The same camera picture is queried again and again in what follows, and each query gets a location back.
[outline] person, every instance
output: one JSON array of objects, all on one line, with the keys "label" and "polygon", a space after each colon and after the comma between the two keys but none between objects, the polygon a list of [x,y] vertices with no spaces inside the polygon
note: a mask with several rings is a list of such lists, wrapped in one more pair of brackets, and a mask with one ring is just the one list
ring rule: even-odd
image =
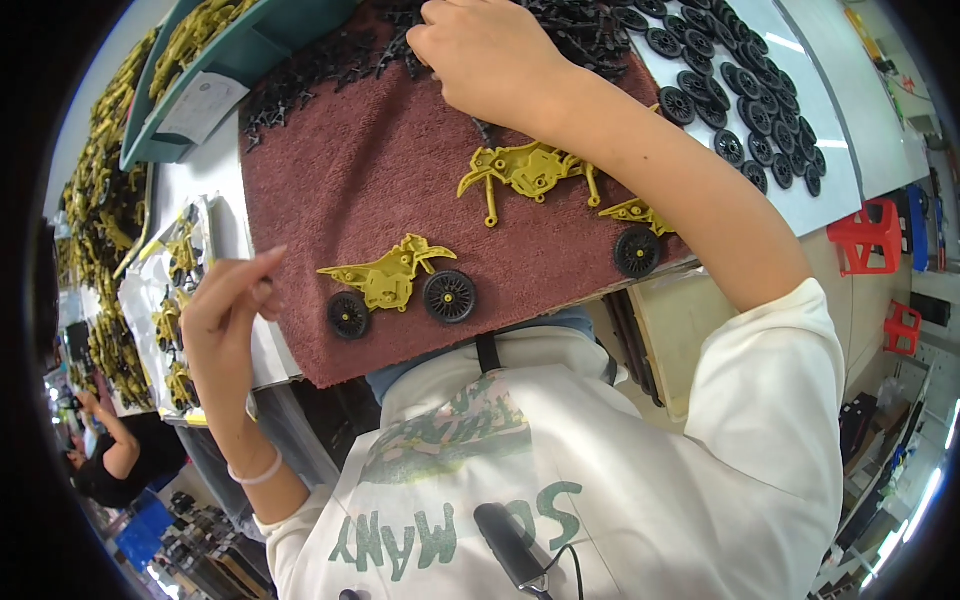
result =
[{"label": "person", "polygon": [[156,413],[118,419],[90,392],[77,392],[77,400],[85,414],[107,429],[97,437],[92,452],[79,438],[73,440],[76,449],[63,452],[80,495],[107,508],[124,509],[150,484],[176,477],[183,468],[186,451],[180,438]]},{"label": "person", "polygon": [[497,335],[492,356],[452,348],[393,377],[380,429],[334,489],[311,491],[244,412],[253,319],[282,313],[285,249],[218,261],[183,312],[184,344],[279,598],[527,597],[474,520],[488,505],[541,566],[575,551],[540,598],[806,597],[840,517],[844,359],[797,238],[740,173],[565,60],[521,6],[421,12],[407,39],[453,108],[620,181],[742,314],[704,343],[682,436],[639,417],[582,328],[537,324]]}]

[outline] black cable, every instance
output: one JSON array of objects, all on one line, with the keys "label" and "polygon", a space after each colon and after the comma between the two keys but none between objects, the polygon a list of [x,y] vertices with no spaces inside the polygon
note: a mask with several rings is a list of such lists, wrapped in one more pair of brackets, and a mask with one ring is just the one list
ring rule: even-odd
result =
[{"label": "black cable", "polygon": [[[544,571],[549,571],[551,568],[553,568],[553,565],[556,564],[557,561],[560,559],[560,557],[564,555],[564,552],[566,550],[570,551],[570,555],[573,557],[573,565],[577,569],[577,597],[580,600],[584,600],[584,580],[580,574],[580,557],[577,556],[577,551],[573,548],[572,545],[564,544],[564,547],[561,548],[560,552],[558,552],[557,555],[553,557],[553,560],[550,561],[550,564],[546,566],[546,569],[544,569]],[[539,600],[553,600],[550,597],[550,594],[548,594],[547,592],[542,592],[537,594],[537,598]]]}]

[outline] hand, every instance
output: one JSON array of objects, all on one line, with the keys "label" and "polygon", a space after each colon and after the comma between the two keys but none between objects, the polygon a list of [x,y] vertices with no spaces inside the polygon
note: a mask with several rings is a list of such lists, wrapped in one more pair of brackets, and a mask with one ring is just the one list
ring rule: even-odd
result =
[{"label": "hand", "polygon": [[80,390],[76,393],[77,400],[80,401],[81,412],[87,413],[88,415],[95,415],[97,410],[100,408],[100,400],[97,397],[87,390]]},{"label": "hand", "polygon": [[253,385],[253,319],[259,313],[275,321],[283,310],[270,274],[285,252],[281,246],[253,260],[218,260],[183,309],[183,347],[207,420],[244,415]]},{"label": "hand", "polygon": [[443,83],[448,104],[534,137],[541,124],[550,127],[551,106],[582,69],[529,11],[510,0],[430,0],[420,12],[426,25],[407,42]]}]

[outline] blue storage bin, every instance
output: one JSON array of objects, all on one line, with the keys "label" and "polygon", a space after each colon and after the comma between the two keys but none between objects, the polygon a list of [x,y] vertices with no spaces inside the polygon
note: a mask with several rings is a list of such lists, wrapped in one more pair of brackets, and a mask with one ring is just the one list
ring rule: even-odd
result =
[{"label": "blue storage bin", "polygon": [[279,62],[343,25],[358,4],[357,0],[260,0],[204,48],[155,107],[149,92],[156,61],[177,25],[201,1],[178,2],[147,58],[124,132],[120,152],[124,171],[137,162],[177,162],[194,145],[181,135],[156,130],[198,73],[217,73],[253,88]]}]

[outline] blue jeans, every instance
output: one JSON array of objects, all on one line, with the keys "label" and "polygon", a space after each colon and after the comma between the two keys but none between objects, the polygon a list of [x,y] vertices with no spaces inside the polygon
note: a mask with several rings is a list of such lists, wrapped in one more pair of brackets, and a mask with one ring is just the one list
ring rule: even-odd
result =
[{"label": "blue jeans", "polygon": [[[542,327],[546,325],[576,329],[590,338],[591,341],[596,340],[593,335],[593,319],[590,318],[589,313],[583,306],[565,308],[555,315],[536,317],[530,321],[524,321],[523,323],[497,329],[496,333],[507,333],[508,331],[516,331],[517,329],[525,329],[527,327]],[[376,371],[368,373],[367,383],[370,384],[371,388],[373,388],[373,397],[376,398],[376,403],[380,406],[383,406],[383,397],[387,393],[387,390],[389,390],[390,386],[394,385],[396,381],[405,373],[415,367],[419,367],[428,360],[437,358],[442,354],[450,352],[452,349],[453,347],[440,348],[439,350],[427,352],[426,354],[418,356],[417,358],[412,358],[406,362],[402,362],[399,365],[391,365],[390,367],[384,367],[383,369],[377,369]]]}]

